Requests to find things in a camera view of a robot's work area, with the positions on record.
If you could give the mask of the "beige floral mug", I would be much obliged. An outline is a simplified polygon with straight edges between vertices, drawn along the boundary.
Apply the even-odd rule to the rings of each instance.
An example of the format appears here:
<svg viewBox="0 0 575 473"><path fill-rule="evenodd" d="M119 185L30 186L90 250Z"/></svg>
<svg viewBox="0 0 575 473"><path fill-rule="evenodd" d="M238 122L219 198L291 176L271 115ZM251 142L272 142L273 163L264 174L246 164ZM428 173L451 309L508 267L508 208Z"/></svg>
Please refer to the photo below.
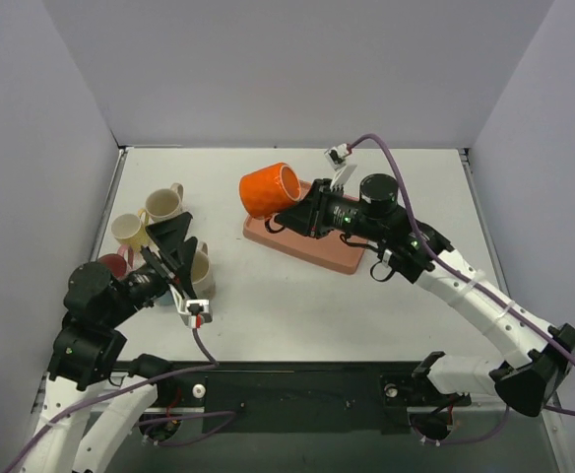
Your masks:
<svg viewBox="0 0 575 473"><path fill-rule="evenodd" d="M211 300L216 293L216 281L208 245L199 240L191 266L191 283L196 298Z"/></svg>

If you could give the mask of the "pink patterned mug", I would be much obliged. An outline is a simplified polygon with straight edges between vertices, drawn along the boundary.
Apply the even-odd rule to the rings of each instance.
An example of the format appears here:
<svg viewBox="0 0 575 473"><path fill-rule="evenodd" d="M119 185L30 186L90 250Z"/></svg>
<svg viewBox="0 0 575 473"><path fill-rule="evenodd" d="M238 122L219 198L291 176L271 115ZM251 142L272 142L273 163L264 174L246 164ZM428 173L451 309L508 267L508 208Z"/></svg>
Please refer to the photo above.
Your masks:
<svg viewBox="0 0 575 473"><path fill-rule="evenodd" d="M115 253L105 254L97 259L117 279L124 279L134 268L135 253L131 246L121 245Z"/></svg>

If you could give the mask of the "blue butterfly mug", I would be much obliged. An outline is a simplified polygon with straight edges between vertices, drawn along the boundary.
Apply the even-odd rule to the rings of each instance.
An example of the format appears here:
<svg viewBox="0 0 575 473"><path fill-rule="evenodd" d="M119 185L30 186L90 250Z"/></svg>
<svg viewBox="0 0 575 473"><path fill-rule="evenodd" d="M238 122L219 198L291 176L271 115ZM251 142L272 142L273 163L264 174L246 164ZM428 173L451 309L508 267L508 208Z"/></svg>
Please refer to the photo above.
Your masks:
<svg viewBox="0 0 575 473"><path fill-rule="evenodd" d="M155 305L158 306L171 306L174 304L175 301L171 291L167 291L165 294L155 300Z"/></svg>

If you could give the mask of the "tall beige seashell mug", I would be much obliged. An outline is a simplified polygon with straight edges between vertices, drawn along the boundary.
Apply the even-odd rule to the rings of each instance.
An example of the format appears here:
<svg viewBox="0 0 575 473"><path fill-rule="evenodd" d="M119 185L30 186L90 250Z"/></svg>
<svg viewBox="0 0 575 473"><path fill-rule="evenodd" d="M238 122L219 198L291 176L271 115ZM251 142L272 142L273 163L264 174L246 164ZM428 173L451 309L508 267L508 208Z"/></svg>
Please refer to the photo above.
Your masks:
<svg viewBox="0 0 575 473"><path fill-rule="evenodd" d="M183 195L184 188L177 182L174 182L169 188L152 192L147 197L141 212L144 224L167 221L182 214Z"/></svg>

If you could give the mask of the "yellow mug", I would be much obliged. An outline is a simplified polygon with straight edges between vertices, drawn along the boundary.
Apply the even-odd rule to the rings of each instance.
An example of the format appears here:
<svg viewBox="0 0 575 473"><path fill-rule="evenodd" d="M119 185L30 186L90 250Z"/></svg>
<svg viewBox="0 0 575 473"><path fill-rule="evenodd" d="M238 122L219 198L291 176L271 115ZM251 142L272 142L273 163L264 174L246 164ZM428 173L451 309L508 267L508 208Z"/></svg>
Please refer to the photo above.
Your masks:
<svg viewBox="0 0 575 473"><path fill-rule="evenodd" d="M151 243L146 231L149 219L147 210L141 208L137 214L125 213L116 217L110 226L110 231L120 244L139 252Z"/></svg>

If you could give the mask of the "orange mug black handle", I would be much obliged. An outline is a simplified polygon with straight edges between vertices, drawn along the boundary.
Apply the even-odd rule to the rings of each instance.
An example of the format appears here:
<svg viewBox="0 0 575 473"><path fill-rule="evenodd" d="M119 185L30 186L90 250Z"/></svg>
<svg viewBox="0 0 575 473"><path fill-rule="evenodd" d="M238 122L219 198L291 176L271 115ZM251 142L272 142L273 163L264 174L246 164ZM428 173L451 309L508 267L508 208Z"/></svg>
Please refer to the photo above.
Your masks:
<svg viewBox="0 0 575 473"><path fill-rule="evenodd" d="M273 217L301 200L301 184L290 165L279 162L244 175L238 186L239 197L247 214L264 221L266 231L272 235L285 227L273 229Z"/></svg>

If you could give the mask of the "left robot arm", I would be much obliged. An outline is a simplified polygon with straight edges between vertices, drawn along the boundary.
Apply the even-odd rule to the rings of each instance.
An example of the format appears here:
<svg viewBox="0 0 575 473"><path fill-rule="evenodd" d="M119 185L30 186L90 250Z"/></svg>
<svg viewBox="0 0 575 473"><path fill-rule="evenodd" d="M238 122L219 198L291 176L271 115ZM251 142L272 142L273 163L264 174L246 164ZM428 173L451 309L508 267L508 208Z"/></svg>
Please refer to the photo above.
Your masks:
<svg viewBox="0 0 575 473"><path fill-rule="evenodd" d="M126 343L118 326L166 292L191 330L209 320L209 303L195 300L190 278L198 244L187 234L191 221L184 212L147 226L156 248L142 247L143 265L122 279L100 262L73 271L35 432L7 471L102 472L144 411L172 399L182 372L152 355L131 363L129 386L105 389Z"/></svg>

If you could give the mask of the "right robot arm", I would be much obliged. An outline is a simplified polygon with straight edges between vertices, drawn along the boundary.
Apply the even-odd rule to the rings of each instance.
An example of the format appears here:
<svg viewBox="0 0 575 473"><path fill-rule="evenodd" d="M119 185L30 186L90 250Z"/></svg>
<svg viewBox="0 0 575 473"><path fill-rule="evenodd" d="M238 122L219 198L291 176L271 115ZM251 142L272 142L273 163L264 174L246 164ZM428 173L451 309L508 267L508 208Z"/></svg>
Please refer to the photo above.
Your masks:
<svg viewBox="0 0 575 473"><path fill-rule="evenodd" d="M424 403L443 395L499 397L516 412L536 417L570 371L575 328L555 327L497 291L449 240L427 224L412 224L398 202L399 185L384 173L365 177L358 199L330 179L317 179L296 204L279 212L280 226L304 237L338 231L360 237L391 274L432 293L462 315L502 355L502 362L434 352L413 373L412 389Z"/></svg>

